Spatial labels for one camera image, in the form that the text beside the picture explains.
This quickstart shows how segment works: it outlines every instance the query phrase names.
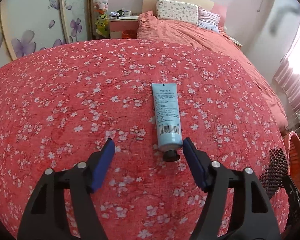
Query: white shelf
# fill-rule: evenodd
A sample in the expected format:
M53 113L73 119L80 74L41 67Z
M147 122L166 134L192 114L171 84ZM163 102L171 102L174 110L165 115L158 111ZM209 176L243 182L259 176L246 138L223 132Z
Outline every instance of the white shelf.
M110 22L137 21L138 19L139 19L139 16L119 17L117 19L111 19Z

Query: metal screw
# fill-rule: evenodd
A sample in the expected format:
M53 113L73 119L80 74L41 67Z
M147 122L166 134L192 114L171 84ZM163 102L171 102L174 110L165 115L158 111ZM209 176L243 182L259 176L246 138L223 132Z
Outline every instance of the metal screw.
M244 171L248 174L252 174L253 173L253 169L251 169L250 167L247 167L244 169Z
M87 164L85 162L80 162L77 164L79 169L84 169L85 167L87 167Z
M46 169L46 170L44 171L44 173L45 173L46 175L50 175L50 174L53 173L53 169L48 168L48 169Z
M211 163L212 167L215 167L215 168L219 168L221 166L220 162L217 162L217 161L213 161Z

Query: red floral bedspread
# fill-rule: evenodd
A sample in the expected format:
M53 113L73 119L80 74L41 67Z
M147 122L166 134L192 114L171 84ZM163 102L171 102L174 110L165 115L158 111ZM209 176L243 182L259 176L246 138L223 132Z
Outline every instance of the red floral bedspread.
M0 219L14 236L43 171L69 169L112 138L116 154L92 197L108 238L189 239L206 196L183 155L162 161L151 82L178 84L183 138L228 168L250 166L260 176L269 149L284 148L258 88L227 56L143 40L46 49L0 68ZM282 231L283 190L272 204ZM227 203L220 233L230 212Z

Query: white mug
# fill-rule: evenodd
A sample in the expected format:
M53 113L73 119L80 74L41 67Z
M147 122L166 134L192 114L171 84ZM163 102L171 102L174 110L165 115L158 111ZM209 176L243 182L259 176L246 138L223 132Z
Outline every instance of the white mug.
M124 11L124 17L131 17L131 11Z

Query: mug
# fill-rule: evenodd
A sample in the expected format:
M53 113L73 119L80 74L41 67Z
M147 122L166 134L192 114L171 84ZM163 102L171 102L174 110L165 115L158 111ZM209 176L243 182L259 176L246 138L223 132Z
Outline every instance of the mug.
M117 13L119 14L119 16L123 16L123 11L122 10L118 10Z
M124 17L131 17L131 11L124 11Z

